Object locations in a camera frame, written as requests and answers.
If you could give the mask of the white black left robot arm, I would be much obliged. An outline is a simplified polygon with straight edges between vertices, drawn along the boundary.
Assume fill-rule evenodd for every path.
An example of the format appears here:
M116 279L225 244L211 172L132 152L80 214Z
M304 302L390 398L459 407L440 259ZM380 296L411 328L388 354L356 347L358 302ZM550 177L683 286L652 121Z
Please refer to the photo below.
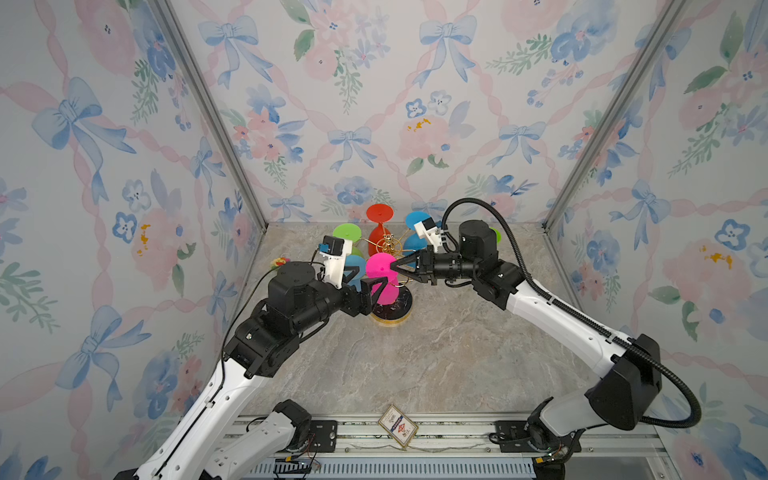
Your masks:
M208 385L161 447L119 479L240 479L267 457L307 442L310 414L292 400L276 405L255 429L222 446L226 430L243 408L275 376L300 346L342 312L350 317L372 312L389 279L365 273L350 284L353 268L343 268L338 285L309 262L276 269L250 316L222 349Z

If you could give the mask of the gold wire glass rack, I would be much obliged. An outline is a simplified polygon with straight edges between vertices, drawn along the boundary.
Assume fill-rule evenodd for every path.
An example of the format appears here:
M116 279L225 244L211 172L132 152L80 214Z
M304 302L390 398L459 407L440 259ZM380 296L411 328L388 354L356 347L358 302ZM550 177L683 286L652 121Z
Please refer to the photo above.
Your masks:
M384 283L372 289L374 296L378 297L372 307L371 316L377 322L395 326L403 323L413 309L413 295L393 272L389 264L398 260L397 254L402 253L402 245L392 234L384 234L374 244L374 254L366 262L366 275L368 278L384 280Z

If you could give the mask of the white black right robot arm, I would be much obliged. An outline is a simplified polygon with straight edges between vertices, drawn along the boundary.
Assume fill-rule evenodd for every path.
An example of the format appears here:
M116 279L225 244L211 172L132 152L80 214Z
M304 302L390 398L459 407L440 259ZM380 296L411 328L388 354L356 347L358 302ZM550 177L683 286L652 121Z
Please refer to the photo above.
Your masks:
M643 355L659 357L657 344L630 339L600 323L590 325L568 311L520 266L498 256L497 233L487 223L461 224L453 252L438 250L438 229L431 219L416 225L428 245L394 260L388 270L420 283L462 280L486 301L538 327L580 358L596 375L596 383L557 399L548 398L529 415L523 440L541 452L558 449L580 431L603 425L634 429L661 390L660 373Z

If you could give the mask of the magenta wine glass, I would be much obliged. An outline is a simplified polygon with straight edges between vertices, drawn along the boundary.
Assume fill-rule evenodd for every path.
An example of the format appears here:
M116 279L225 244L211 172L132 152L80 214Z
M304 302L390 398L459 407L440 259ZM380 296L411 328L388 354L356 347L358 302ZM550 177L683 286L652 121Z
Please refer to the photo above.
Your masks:
M372 287L372 295L378 297L378 305L391 305L398 298L398 275L391 268L395 261L395 256L382 252L371 256L366 263L366 276L377 281Z

